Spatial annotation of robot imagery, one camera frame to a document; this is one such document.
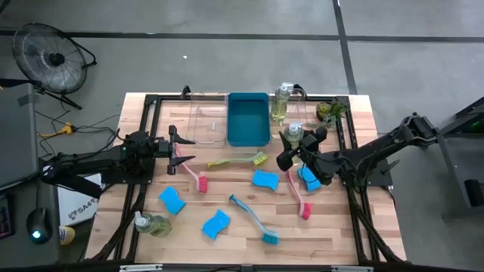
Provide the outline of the yellow power plug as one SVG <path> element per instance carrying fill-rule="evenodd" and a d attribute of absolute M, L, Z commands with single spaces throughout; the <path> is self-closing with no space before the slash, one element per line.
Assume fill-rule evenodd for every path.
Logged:
<path fill-rule="evenodd" d="M 41 138 L 53 138 L 63 134 L 73 134 L 75 131 L 76 127 L 71 122 L 68 122 L 60 131 L 56 131 L 51 134 L 37 133 L 37 135 Z"/>

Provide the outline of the black keyboard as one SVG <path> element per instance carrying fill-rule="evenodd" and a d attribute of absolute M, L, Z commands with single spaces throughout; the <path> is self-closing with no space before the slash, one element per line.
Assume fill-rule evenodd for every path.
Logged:
<path fill-rule="evenodd" d="M 0 194 L 0 240 L 13 236 L 14 216 L 9 195 Z"/>

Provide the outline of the green dish brush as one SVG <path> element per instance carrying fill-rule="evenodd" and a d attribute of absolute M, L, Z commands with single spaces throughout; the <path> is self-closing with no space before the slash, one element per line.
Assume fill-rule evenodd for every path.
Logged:
<path fill-rule="evenodd" d="M 268 156 L 263 152 L 258 152 L 255 155 L 247 158 L 227 158 L 227 159 L 219 159 L 213 162 L 208 162 L 207 167 L 212 168 L 217 165 L 223 165 L 225 163 L 230 162 L 251 162 L 255 166 L 263 164 L 268 159 Z"/>

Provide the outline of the blue sponge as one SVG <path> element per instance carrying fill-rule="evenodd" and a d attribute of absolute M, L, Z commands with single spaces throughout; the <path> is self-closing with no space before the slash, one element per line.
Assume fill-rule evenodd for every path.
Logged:
<path fill-rule="evenodd" d="M 230 216 L 219 209 L 216 211 L 213 217 L 205 222 L 201 230 L 203 234 L 205 234 L 211 240 L 215 240 L 218 234 L 222 230 L 224 230 L 230 223 Z"/>
<path fill-rule="evenodd" d="M 174 187 L 166 187 L 158 198 L 172 215 L 177 215 L 186 205 L 186 202 L 179 197 Z"/>
<path fill-rule="evenodd" d="M 303 165 L 301 168 L 299 168 L 297 173 L 299 178 L 304 182 L 308 192 L 313 192 L 321 188 L 321 182 L 315 177 L 315 175 L 306 165 Z"/>
<path fill-rule="evenodd" d="M 257 187 L 267 187 L 272 191 L 276 191 L 279 184 L 279 175 L 273 172 L 264 172 L 262 170 L 255 170 L 252 178 L 253 185 Z"/>

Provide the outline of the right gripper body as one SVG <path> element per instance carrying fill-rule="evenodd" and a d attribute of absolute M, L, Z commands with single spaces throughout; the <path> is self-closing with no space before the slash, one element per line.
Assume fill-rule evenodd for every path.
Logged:
<path fill-rule="evenodd" d="M 331 184 L 336 172 L 335 152 L 311 153 L 309 151 L 302 151 L 302 161 L 319 180 L 321 185 Z"/>

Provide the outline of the pink dish brush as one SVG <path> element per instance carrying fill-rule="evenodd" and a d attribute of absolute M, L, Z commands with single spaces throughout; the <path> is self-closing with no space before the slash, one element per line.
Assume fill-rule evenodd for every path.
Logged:
<path fill-rule="evenodd" d="M 299 191 L 299 185 L 298 183 L 296 183 L 293 174 L 290 171 L 287 171 L 287 178 L 299 204 L 298 216 L 301 217 L 303 220 L 308 220 L 311 216 L 312 206 L 309 202 L 304 201 Z"/>
<path fill-rule="evenodd" d="M 208 182 L 206 177 L 197 175 L 185 162 L 183 162 L 181 165 L 183 166 L 185 171 L 190 174 L 191 177 L 194 179 L 197 192 L 206 193 L 208 189 Z"/>

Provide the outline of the clear plastic bin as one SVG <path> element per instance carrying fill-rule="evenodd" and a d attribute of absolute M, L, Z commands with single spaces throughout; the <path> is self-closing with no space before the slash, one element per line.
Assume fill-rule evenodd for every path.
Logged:
<path fill-rule="evenodd" d="M 227 134 L 228 94 L 200 91 L 192 93 L 190 101 L 185 137 L 203 148 L 223 147 Z"/>
<path fill-rule="evenodd" d="M 316 117 L 317 101 L 309 100 L 301 89 L 295 89 L 290 94 L 286 102 L 286 111 L 284 116 L 276 115 L 272 117 L 271 108 L 275 100 L 275 95 L 269 96 L 269 122 L 271 137 L 276 140 L 280 140 L 279 133 L 284 133 L 286 128 L 289 128 L 290 124 L 295 122 L 303 130 L 309 131 L 315 129 L 319 121 Z"/>

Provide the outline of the silver bracket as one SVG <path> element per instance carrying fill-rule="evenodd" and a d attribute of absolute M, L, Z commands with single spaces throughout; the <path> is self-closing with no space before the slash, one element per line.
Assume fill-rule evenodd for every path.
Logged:
<path fill-rule="evenodd" d="M 119 272 L 160 272 L 162 270 L 162 264 L 130 264 L 119 268 Z"/>
<path fill-rule="evenodd" d="M 339 265 L 332 266 L 331 272 L 374 272 L 372 267 Z"/>

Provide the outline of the yellow round cap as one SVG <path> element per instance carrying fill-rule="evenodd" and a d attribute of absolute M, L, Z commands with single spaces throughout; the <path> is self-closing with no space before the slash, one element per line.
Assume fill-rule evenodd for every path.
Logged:
<path fill-rule="evenodd" d="M 76 231 L 72 227 L 59 226 L 59 239 L 62 246 L 70 244 L 76 235 Z"/>

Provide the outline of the dark grey desk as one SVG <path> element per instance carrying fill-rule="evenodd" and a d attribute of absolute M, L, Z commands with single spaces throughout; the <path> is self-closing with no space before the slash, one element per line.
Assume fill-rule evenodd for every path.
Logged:
<path fill-rule="evenodd" d="M 18 184 L 3 192 L 10 200 L 14 235 L 0 240 L 0 268 L 56 264 L 60 260 L 57 188 L 41 181 Z M 47 210 L 52 234 L 43 244 L 35 244 L 27 231 L 28 215 L 37 208 Z"/>

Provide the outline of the potted succulent plant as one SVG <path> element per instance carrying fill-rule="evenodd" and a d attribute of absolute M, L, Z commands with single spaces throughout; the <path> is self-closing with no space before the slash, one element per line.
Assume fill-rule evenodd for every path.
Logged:
<path fill-rule="evenodd" d="M 306 128 L 333 128 L 337 121 L 346 115 L 348 109 L 349 107 L 339 100 L 323 101 L 314 105 L 306 104 L 306 121 L 303 126 Z"/>

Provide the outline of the white cardboard box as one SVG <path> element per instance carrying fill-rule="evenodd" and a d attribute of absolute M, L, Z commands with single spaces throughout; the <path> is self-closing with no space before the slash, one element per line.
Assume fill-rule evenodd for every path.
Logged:
<path fill-rule="evenodd" d="M 64 188 L 57 189 L 60 225 L 73 226 L 87 221 L 98 210 L 99 199 Z"/>

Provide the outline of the black computer mouse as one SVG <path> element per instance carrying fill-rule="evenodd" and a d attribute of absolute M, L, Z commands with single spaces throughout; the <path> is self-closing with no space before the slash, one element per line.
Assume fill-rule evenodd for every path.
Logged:
<path fill-rule="evenodd" d="M 52 236 L 52 226 L 47 208 L 37 208 L 29 213 L 26 220 L 29 238 L 35 244 L 43 244 Z"/>

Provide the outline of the blue dish brush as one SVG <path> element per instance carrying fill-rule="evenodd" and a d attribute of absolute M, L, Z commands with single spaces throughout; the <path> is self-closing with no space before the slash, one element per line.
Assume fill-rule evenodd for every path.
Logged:
<path fill-rule="evenodd" d="M 273 230 L 269 230 L 258 218 L 258 216 L 254 213 L 254 211 L 244 202 L 240 201 L 238 198 L 235 197 L 234 194 L 231 194 L 229 196 L 229 199 L 234 202 L 237 206 L 242 208 L 246 213 L 250 215 L 250 217 L 256 222 L 257 226 L 261 230 L 261 240 L 264 243 L 270 244 L 270 245 L 278 245 L 280 240 L 279 240 L 279 234 Z"/>

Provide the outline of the green dish soap bottle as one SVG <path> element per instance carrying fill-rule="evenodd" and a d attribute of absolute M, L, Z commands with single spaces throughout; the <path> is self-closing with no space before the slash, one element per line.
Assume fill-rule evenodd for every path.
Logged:
<path fill-rule="evenodd" d="M 283 132 L 285 138 L 291 144 L 293 150 L 299 147 L 299 142 L 303 139 L 304 130 L 301 122 L 291 122 Z"/>
<path fill-rule="evenodd" d="M 139 233 L 149 233 L 151 236 L 165 237 L 172 231 L 168 218 L 149 213 L 135 213 L 135 228 Z"/>
<path fill-rule="evenodd" d="M 274 92 L 271 101 L 271 120 L 283 122 L 287 113 L 287 102 L 293 92 L 293 83 L 283 82 Z"/>

